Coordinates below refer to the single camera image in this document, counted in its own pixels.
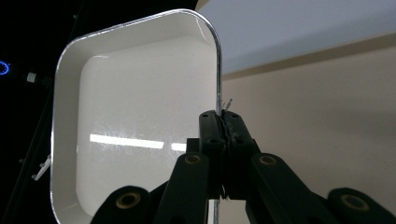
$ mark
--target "white tray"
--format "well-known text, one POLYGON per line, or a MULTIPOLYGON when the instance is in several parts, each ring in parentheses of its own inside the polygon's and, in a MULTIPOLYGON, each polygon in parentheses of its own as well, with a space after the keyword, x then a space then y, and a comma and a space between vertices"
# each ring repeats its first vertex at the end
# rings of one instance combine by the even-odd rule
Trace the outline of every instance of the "white tray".
POLYGON ((89 223, 106 197, 169 179, 198 117, 220 106, 210 23, 177 9, 85 35, 56 72, 51 201, 61 223, 89 223))

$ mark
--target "beige wall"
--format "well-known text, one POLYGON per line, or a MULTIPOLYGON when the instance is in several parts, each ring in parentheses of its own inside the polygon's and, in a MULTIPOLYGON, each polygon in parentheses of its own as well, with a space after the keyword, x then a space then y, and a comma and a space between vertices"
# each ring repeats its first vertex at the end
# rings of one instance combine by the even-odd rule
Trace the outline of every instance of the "beige wall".
MULTIPOLYGON (((396 214, 396 34, 223 76, 261 151, 321 196, 350 187, 396 214)), ((220 223, 248 223, 220 203, 220 223)))

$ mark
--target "dark background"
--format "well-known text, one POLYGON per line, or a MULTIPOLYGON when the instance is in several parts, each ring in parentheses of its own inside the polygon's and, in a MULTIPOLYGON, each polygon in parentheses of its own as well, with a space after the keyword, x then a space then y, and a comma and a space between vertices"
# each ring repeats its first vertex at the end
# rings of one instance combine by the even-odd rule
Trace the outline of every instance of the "dark background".
POLYGON ((50 170, 38 180, 50 154, 53 79, 71 40, 109 26, 175 8, 195 9, 197 0, 9 0, 0 3, 0 160, 2 223, 56 223, 50 207, 50 170), (29 72, 36 74, 27 81, 29 72))

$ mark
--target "blue light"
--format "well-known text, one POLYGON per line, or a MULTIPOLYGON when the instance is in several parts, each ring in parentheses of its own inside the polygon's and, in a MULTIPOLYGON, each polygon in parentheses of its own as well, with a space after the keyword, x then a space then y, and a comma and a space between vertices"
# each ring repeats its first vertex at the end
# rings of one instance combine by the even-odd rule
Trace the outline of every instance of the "blue light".
POLYGON ((6 75, 9 72, 7 63, 0 61, 0 76, 6 75))

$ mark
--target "black bracket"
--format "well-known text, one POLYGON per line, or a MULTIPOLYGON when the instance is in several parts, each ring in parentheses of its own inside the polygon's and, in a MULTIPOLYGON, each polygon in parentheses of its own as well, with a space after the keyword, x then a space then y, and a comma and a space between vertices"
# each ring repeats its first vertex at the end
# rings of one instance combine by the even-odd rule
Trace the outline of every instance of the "black bracket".
POLYGON ((395 216, 366 194, 334 189, 324 199, 309 190, 278 156, 261 153, 242 118, 210 110, 199 117, 200 137, 187 140, 168 182, 152 192, 114 191, 92 224, 203 224, 208 200, 246 201, 250 223, 396 224, 395 216))

